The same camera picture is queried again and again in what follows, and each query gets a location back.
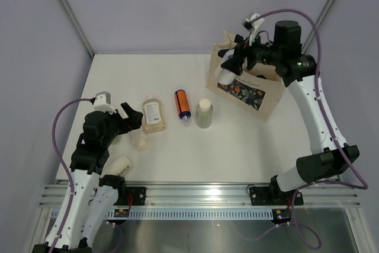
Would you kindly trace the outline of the clear amber liquid bottle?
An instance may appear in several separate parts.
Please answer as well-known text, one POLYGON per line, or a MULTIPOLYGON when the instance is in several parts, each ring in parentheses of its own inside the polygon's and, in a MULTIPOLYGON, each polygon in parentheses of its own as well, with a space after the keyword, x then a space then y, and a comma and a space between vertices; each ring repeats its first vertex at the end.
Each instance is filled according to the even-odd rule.
POLYGON ((166 129, 163 118, 162 103, 151 94, 142 104, 143 110, 143 131, 146 134, 157 133, 166 129))

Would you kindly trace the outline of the beige canvas tote bag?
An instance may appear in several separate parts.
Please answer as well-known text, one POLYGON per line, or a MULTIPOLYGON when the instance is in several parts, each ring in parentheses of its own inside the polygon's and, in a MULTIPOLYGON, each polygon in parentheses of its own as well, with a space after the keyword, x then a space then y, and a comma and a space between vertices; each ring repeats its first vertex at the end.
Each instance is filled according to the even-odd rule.
POLYGON ((206 87, 258 119, 268 121, 285 91, 282 79, 273 66, 258 63, 251 71, 244 70, 229 85, 218 82, 217 75, 223 61, 221 51, 234 48, 235 37, 225 31, 223 42, 213 45, 206 87))

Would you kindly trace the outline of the orange blue spray bottle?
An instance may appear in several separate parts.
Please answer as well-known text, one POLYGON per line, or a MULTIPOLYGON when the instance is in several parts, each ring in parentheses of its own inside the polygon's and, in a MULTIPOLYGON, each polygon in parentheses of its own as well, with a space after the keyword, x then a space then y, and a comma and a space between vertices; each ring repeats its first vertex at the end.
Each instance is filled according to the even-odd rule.
POLYGON ((187 94, 183 89, 179 89, 175 91, 174 96, 179 118, 185 126, 188 126, 191 121, 191 110, 187 94))

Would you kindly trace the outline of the pale bottle under left arm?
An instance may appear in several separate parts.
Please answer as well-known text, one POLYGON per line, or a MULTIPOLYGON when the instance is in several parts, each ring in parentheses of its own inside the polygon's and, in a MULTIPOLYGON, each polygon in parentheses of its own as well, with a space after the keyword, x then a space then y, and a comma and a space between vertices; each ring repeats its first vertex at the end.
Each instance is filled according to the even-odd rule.
POLYGON ((117 145, 117 144, 120 144, 121 143, 121 140, 122 140, 122 135, 118 135, 117 137, 115 137, 115 139, 112 141, 112 145, 117 145))

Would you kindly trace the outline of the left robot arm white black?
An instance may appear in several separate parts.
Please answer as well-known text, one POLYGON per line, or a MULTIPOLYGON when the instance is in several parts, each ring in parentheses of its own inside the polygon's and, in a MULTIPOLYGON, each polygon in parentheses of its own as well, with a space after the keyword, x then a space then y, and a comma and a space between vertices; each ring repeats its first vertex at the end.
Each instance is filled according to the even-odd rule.
POLYGON ((126 118, 111 107, 95 108, 85 116, 71 163, 64 166, 69 186, 58 217, 45 241, 33 246, 33 252, 92 252, 107 211, 128 199, 123 177, 102 174, 114 139, 142 125, 141 112, 127 103, 121 108, 126 118))

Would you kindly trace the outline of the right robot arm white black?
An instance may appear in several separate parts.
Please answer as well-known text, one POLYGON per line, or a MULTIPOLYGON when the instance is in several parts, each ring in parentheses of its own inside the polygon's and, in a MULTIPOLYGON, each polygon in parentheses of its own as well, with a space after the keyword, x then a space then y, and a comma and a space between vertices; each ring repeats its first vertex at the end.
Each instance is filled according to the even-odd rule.
POLYGON ((296 21, 275 24, 274 39, 261 43, 261 20, 245 20, 249 37, 235 37, 235 47, 219 52, 223 59, 217 79, 231 84, 243 71, 262 63, 275 68, 294 97, 306 126, 311 155, 298 158, 290 170, 270 179, 267 186, 250 188, 253 205, 293 205, 300 198, 295 190, 318 180, 344 173, 359 157, 356 145, 348 145, 339 131, 328 104, 324 103, 321 80, 316 76, 315 59, 302 53, 301 27, 296 21))

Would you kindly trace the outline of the cream tube bottle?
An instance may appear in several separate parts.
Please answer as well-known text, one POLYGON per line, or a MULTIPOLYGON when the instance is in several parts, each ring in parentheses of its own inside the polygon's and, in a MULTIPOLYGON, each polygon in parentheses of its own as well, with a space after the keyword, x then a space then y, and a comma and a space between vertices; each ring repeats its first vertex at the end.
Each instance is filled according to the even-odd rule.
POLYGON ((143 151, 148 148, 148 138, 142 129, 137 129, 129 132, 131 143, 138 151, 143 151))

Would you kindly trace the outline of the cream bottle with lettering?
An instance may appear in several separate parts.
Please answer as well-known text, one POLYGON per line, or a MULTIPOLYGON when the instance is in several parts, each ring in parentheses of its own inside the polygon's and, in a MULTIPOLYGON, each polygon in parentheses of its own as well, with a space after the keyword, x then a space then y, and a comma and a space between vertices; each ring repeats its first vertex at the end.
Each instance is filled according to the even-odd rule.
POLYGON ((131 160, 125 155, 120 155, 117 159, 113 161, 107 161, 103 170, 102 176, 105 175, 116 175, 125 176, 133 167, 131 160))

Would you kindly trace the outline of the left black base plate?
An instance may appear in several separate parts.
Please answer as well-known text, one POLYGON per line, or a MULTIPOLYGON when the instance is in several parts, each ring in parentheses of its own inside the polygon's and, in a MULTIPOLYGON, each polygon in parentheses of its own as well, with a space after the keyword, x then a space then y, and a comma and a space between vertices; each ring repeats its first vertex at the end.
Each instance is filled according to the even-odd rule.
POLYGON ((146 200, 146 187, 126 187, 121 190, 116 201, 117 206, 144 206, 146 200))

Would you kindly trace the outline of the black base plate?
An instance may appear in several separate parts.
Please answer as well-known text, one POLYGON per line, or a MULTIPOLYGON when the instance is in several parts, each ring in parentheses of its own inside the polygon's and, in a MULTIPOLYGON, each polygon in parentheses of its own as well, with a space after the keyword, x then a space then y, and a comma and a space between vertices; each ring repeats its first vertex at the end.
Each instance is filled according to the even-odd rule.
POLYGON ((116 201, 117 206, 144 206, 146 200, 146 187, 126 187, 121 190, 116 201))
POLYGON ((290 206, 294 191, 271 191, 269 186, 248 185, 246 189, 253 206, 290 206))

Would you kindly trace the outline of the aluminium mounting rail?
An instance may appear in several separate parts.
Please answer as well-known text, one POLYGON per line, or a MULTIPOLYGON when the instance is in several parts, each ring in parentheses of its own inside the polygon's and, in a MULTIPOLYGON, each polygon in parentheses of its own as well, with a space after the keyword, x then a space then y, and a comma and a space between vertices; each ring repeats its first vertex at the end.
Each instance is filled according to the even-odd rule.
MULTIPOLYGON (((146 207, 249 207, 244 184, 148 184, 146 207)), ((318 185, 301 190, 304 207, 359 207, 356 190, 339 185, 318 185)))

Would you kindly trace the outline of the right aluminium frame post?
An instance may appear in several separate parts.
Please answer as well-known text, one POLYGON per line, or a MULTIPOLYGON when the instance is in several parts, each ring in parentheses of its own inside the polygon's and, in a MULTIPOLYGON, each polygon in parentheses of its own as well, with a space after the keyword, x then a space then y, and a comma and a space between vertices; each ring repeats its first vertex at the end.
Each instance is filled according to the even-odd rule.
MULTIPOLYGON (((326 0, 326 2, 324 3, 316 21, 314 22, 319 34, 321 32, 322 26, 324 25, 329 14, 332 11, 332 8, 335 6, 336 3, 337 3, 337 0, 326 0)), ((311 32, 309 32, 305 43, 303 44, 303 52, 308 52, 310 50, 311 45, 315 41, 316 41, 316 33, 312 29, 311 32)))

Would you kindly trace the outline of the aluminium frame post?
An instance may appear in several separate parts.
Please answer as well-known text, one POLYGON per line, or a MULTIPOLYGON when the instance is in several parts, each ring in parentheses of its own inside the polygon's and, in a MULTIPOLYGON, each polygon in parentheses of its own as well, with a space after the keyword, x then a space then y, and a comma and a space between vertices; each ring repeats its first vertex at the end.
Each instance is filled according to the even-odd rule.
MULTIPOLYGON (((316 21, 314 22, 319 34, 321 32, 322 26, 324 25, 329 14, 332 11, 332 8, 335 6, 336 3, 337 3, 337 0, 326 0, 326 2, 324 3, 316 21)), ((305 43, 303 44, 303 52, 308 52, 310 50, 311 45, 315 41, 316 41, 316 33, 312 29, 311 32, 309 32, 305 43)))
POLYGON ((85 49, 88 56, 93 59, 95 56, 95 52, 84 32, 82 29, 70 3, 68 0, 57 0, 59 5, 61 6, 66 18, 68 19, 70 25, 72 26, 73 30, 75 31, 79 41, 81 42, 81 45, 85 49))

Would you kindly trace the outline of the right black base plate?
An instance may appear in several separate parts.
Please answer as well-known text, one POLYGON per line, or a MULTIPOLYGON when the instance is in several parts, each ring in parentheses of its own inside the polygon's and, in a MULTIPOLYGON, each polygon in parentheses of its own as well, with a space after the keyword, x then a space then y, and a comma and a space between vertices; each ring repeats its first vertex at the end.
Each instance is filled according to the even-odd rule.
POLYGON ((294 191, 271 191, 269 186, 248 185, 246 189, 253 206, 290 206, 294 191))

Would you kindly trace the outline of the left aluminium frame post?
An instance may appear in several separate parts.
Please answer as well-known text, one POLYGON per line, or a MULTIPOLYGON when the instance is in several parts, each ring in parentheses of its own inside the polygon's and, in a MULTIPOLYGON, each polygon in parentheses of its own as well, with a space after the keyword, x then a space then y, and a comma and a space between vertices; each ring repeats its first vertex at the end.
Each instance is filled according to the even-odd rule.
POLYGON ((73 30, 75 31, 79 41, 81 42, 81 45, 85 49, 88 56, 93 59, 95 56, 95 52, 84 32, 82 29, 70 3, 68 0, 57 0, 59 5, 61 6, 66 18, 68 19, 70 25, 72 26, 73 30))

